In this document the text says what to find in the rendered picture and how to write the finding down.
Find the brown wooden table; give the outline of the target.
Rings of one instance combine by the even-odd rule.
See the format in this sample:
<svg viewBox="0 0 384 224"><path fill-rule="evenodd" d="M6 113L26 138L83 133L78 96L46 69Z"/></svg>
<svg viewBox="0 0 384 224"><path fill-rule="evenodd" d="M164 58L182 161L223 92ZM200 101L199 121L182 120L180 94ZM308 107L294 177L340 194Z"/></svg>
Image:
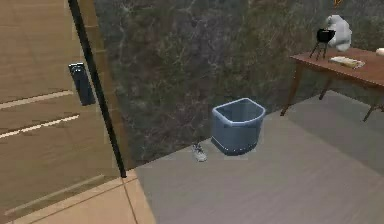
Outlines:
<svg viewBox="0 0 384 224"><path fill-rule="evenodd" d="M360 68L350 68L331 62L332 57L344 56L364 62ZM375 92L373 103L370 105L363 121L366 122L375 110L384 112L384 104L380 100L384 97L384 56L378 56L375 52L359 48L350 48L345 52L330 50L324 58L316 60L309 52L291 56L295 62L295 71L288 99L280 112L284 116L288 108L293 104L293 99L299 87L304 69L323 73L327 79L319 99L322 100L334 80L346 80L362 88L372 89Z"/></svg>

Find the blue waste bin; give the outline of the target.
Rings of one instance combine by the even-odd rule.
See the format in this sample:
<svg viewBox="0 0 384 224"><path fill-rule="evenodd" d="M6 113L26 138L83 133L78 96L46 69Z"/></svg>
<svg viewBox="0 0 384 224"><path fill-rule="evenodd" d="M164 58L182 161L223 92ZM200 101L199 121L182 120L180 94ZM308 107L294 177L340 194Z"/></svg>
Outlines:
<svg viewBox="0 0 384 224"><path fill-rule="evenodd" d="M250 98L240 98L212 109L211 141L227 156L253 150L259 140L266 109Z"/></svg>

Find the white rock sculpture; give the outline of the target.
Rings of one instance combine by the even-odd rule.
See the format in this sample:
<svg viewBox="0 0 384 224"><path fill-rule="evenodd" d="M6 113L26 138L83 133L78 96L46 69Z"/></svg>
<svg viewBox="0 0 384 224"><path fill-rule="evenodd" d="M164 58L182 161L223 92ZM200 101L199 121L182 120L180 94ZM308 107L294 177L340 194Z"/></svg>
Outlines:
<svg viewBox="0 0 384 224"><path fill-rule="evenodd" d="M340 15L330 15L326 19L327 29L335 32L334 37L328 42L330 47L340 52L347 51L351 46L352 30L349 23Z"/></svg>

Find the brown wooden room door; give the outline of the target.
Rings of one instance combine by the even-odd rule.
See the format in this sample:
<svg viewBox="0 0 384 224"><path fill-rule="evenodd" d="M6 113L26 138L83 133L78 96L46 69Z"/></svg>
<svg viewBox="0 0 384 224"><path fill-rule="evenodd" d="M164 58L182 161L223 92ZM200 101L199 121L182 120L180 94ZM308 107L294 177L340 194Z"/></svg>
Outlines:
<svg viewBox="0 0 384 224"><path fill-rule="evenodd" d="M0 224L123 177L96 0L0 0ZM95 103L68 69L85 65Z"/></svg>

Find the pale flat book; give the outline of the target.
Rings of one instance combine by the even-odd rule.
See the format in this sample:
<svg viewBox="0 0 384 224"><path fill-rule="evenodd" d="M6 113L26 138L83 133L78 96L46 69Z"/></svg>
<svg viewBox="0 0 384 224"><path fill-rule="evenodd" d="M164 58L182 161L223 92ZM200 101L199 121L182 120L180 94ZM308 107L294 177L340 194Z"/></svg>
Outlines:
<svg viewBox="0 0 384 224"><path fill-rule="evenodd" d="M352 69L361 68L365 65L363 61L359 61L356 59L351 59L343 56L336 56L329 59L332 63L337 63L345 67L349 67Z"/></svg>

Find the grey sneaker shoe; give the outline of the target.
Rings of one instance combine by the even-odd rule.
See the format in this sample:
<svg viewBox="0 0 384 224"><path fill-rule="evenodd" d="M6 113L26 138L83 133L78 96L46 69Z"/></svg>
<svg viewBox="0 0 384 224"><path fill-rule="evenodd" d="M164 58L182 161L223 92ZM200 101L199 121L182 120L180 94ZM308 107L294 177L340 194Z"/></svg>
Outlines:
<svg viewBox="0 0 384 224"><path fill-rule="evenodd" d="M207 155L199 143L192 145L192 152L198 162L204 162L207 160Z"/></svg>

